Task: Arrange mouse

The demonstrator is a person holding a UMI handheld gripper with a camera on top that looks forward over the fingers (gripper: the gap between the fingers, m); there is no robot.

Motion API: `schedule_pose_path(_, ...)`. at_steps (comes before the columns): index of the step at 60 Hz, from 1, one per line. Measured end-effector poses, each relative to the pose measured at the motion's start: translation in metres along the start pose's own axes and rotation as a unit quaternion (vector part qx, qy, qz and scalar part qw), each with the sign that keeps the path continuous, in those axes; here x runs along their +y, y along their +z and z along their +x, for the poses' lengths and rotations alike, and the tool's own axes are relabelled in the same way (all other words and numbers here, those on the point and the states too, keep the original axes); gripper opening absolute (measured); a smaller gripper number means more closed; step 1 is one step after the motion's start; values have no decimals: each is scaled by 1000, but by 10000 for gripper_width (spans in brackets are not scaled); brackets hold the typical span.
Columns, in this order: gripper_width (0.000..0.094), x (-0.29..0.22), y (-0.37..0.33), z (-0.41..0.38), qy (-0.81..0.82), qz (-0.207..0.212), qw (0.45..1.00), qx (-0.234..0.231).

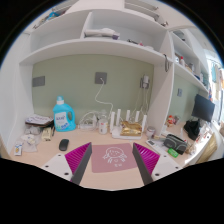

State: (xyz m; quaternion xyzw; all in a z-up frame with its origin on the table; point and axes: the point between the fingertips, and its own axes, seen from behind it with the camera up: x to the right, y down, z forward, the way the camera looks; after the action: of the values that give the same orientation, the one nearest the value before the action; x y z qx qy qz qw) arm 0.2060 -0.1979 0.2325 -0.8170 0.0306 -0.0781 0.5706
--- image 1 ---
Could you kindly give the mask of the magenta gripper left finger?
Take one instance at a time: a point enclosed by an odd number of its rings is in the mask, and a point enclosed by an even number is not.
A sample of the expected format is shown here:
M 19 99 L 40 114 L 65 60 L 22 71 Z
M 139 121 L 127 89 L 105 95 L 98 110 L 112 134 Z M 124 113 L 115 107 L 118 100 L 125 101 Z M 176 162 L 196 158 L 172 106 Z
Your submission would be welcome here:
M 67 154 L 56 154 L 42 166 L 42 169 L 79 185 L 91 154 L 92 143 L 87 143 Z

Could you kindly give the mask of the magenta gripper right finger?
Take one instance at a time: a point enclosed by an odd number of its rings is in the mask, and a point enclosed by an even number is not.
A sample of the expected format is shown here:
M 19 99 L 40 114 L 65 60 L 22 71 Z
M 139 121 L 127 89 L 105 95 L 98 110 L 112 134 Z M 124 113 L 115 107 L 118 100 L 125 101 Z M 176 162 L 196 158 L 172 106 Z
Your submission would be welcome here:
M 156 152 L 137 143 L 132 151 L 145 185 L 182 169 L 167 153 Z

